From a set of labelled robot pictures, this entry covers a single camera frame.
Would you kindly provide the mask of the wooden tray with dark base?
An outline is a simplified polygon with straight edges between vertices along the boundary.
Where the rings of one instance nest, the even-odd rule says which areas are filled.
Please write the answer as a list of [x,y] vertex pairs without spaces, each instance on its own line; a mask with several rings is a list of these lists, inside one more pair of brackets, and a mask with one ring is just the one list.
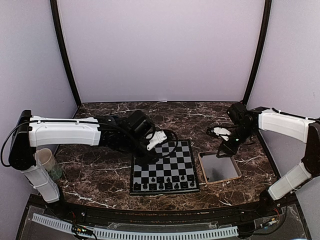
[[234,157],[217,158],[217,151],[205,151],[198,154],[205,182],[209,185],[233,181],[242,177]]

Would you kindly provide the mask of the dark blue cup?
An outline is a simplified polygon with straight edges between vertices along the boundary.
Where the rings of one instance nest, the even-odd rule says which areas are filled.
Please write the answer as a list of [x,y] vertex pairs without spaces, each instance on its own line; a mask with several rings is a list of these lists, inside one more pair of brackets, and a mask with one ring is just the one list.
[[111,115],[110,117],[113,118],[113,119],[115,119],[115,120],[120,118],[120,117],[117,116],[117,115]]

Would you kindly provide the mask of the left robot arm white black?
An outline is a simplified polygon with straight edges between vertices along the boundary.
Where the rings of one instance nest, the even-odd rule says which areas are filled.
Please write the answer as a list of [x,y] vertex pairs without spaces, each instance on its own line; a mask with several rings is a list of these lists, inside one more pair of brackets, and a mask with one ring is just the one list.
[[36,149],[48,145],[88,145],[108,147],[132,154],[139,164],[154,163],[159,159],[155,147],[177,142],[177,134],[169,129],[157,129],[141,110],[128,117],[115,115],[78,119],[46,118],[24,110],[16,127],[6,138],[11,141],[6,168],[14,168],[27,178],[51,210],[60,218],[67,218],[70,206],[58,185],[36,157]]

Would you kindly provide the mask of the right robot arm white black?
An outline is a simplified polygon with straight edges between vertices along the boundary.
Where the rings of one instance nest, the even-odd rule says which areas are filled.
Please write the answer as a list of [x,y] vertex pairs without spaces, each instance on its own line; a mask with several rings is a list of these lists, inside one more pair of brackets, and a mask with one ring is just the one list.
[[276,207],[276,202],[287,194],[297,191],[303,185],[320,175],[320,120],[302,117],[268,107],[248,110],[240,102],[227,110],[232,126],[217,125],[207,129],[208,134],[221,138],[216,156],[234,156],[241,144],[258,131],[277,133],[301,141],[305,152],[301,161],[284,176],[259,195],[255,213],[266,217]]

